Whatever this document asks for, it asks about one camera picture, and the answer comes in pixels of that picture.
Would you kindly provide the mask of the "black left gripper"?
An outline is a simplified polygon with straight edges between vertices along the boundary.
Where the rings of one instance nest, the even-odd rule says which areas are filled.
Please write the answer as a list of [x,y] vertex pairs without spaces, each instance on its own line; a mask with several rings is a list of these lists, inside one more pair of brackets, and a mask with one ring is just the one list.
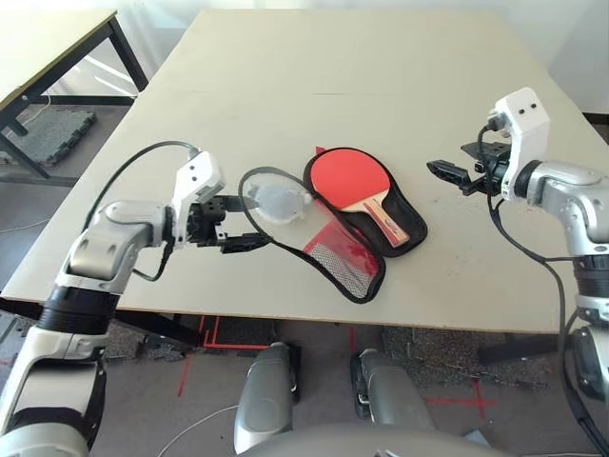
[[187,241],[198,247],[219,247],[222,254],[250,252],[263,248],[270,238],[260,233],[227,236],[222,227],[227,212],[245,212],[259,206],[255,199],[217,195],[205,203],[193,203],[187,217]]

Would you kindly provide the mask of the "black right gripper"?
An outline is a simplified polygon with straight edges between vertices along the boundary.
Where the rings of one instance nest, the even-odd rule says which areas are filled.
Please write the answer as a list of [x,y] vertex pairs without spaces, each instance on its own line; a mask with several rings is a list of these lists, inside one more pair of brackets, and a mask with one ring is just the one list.
[[472,142],[462,145],[461,150],[470,157],[481,157],[475,164],[475,170],[481,174],[479,178],[472,181],[466,169],[445,160],[428,162],[428,170],[445,182],[460,184],[459,189],[465,196],[476,192],[499,195],[503,176],[509,166],[507,145],[501,142]]

